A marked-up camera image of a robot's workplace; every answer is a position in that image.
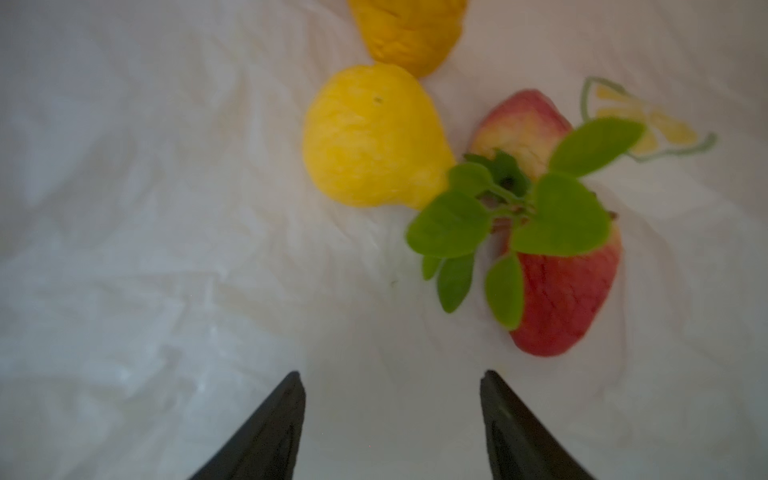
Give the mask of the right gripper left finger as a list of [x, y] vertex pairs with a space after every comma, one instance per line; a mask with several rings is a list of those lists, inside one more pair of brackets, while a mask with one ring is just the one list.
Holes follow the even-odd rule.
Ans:
[[305, 408], [301, 376], [292, 371], [191, 480], [291, 480]]

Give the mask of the white plastic bag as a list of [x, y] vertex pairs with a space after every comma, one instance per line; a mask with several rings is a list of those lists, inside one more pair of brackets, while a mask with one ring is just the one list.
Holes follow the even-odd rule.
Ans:
[[296, 370], [297, 478], [486, 479], [494, 369], [598, 478], [765, 478], [766, 3], [470, 3], [425, 81], [455, 152], [590, 76], [718, 138], [590, 178], [624, 258], [558, 358], [312, 185], [306, 109], [368, 61], [342, 1], [2, 3], [2, 477], [185, 479]]

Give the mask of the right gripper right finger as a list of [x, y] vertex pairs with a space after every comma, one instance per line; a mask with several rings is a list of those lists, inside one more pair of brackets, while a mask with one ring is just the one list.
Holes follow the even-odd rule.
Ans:
[[494, 370], [480, 381], [480, 401], [493, 479], [594, 479]]

